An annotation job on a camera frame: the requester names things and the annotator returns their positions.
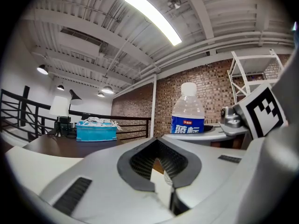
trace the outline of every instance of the desk lamp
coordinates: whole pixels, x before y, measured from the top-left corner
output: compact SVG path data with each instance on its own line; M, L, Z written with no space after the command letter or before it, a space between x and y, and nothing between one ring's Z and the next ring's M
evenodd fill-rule
M76 95L76 93L73 90L70 90L70 94L71 94L71 100L70 100L69 112L70 112L71 105L83 104L83 100L78 95Z
M67 106L69 101L65 97L55 96L53 103L50 108L49 114L58 116L57 126L55 129L55 136L61 137L61 126L60 126L60 117L61 116L69 116L69 111Z

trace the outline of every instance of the blue bottle label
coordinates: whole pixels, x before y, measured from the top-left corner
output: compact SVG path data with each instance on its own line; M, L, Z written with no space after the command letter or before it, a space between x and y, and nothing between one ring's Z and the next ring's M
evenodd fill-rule
M189 119L172 116L171 133L202 133L205 119Z

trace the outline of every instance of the white wall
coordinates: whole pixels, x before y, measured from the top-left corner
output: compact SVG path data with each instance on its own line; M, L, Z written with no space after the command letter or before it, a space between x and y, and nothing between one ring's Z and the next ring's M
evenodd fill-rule
M25 46L18 30L12 35L11 42L7 47L7 52L2 60L0 86L2 89L12 92L14 94L23 95L24 87L30 87L28 99L50 104L52 101L51 84L52 80L49 76L45 76L37 71L38 64L29 53ZM3 100L16 102L7 96L3 96ZM48 116L49 111L40 109L39 114ZM16 123L16 120L9 119L9 121ZM53 122L47 122L47 126L53 126Z
M21 37L20 32L17 30L7 48L7 54L2 61L0 73L0 87L2 89L22 96L24 86L27 85L30 87L28 99L46 105L52 104L55 95L70 99L71 95L69 90L73 89L76 94L83 99L84 104L80 106L72 105L71 110L104 115L111 114L112 99L102 99L98 97L95 88L70 81L64 81L65 91L58 90L56 87L61 81L57 78L52 80L49 76L43 75L37 71L37 67L40 64L36 62L28 51L24 39L26 38ZM10 99L7 96L3 96L3 100L16 102L16 100ZM34 107L30 105L29 107L34 113ZM11 109L6 105L3 105L3 108ZM9 113L14 116L17 114L17 112ZM39 115L56 119L55 116L49 115L49 110L45 109L39 109ZM72 117L71 119L72 122L77 122L80 118L81 117ZM9 119L9 121L16 123L16 120L14 119ZM45 125L54 127L54 122L46 120Z
M111 114L112 96L106 95L105 98L98 97L98 90L96 88L77 84L64 79L55 78L54 83L55 85L53 86L52 91L53 96L62 96L70 100L71 94L69 90L73 89L74 92L83 100L82 105L71 105L71 110L103 115ZM64 91L56 88L59 84L64 86ZM72 122L78 122L79 120L80 117L71 115Z

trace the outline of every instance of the fluorescent light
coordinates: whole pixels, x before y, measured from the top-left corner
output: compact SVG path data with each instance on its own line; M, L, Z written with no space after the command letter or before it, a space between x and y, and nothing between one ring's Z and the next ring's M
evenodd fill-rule
M168 40L172 43L172 45L178 45L182 42L179 38L176 31L169 24L169 22L163 17L163 15L147 0L125 0L128 4L135 7L141 13L143 13L148 19L150 19L160 30L164 33L164 35L168 38Z

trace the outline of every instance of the white ceiling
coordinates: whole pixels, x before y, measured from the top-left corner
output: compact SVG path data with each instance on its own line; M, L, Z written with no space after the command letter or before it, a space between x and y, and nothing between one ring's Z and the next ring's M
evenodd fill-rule
M124 0L35 0L22 17L22 32L32 39L30 52L50 66L52 75L93 87L109 84L117 92L184 60L265 45L293 47L292 25L272 0L181 0L177 10L167 6L168 0L148 1L174 27L181 44L173 47ZM98 56L87 54L81 39L82 49L68 48L58 39L63 27L106 45Z

